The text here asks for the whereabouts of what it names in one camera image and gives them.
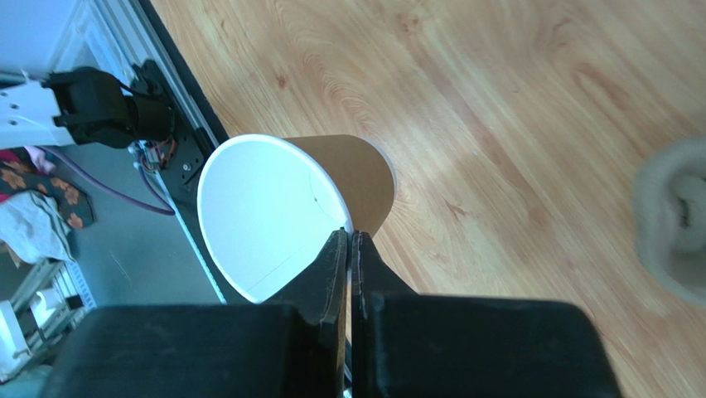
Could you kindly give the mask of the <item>brown paper cup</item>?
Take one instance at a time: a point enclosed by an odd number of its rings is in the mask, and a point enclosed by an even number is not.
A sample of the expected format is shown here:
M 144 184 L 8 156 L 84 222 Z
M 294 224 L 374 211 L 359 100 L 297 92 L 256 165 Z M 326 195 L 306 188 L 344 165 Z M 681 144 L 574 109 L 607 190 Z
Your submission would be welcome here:
M 201 234 L 229 286 L 262 303 L 314 261 L 332 232 L 374 235 L 397 181 L 389 156 L 363 138 L 240 135 L 202 169 Z

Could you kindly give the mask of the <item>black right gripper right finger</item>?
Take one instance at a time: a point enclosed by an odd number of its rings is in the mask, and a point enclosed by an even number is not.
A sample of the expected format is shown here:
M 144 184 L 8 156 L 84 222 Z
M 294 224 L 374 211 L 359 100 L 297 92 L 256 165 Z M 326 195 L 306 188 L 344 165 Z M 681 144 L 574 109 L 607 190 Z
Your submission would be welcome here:
M 418 294 L 351 241 L 355 397 L 619 397 L 587 314 L 565 302 Z

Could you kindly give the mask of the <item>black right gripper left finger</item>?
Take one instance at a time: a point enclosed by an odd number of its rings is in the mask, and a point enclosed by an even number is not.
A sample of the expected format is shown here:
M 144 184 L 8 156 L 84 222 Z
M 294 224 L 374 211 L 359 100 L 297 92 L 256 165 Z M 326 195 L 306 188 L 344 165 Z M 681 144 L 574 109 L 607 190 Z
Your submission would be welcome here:
M 90 312 L 66 340 L 44 397 L 334 397 L 348 236 L 331 233 L 305 269 L 322 277 L 305 313 L 289 302 L 113 306 Z

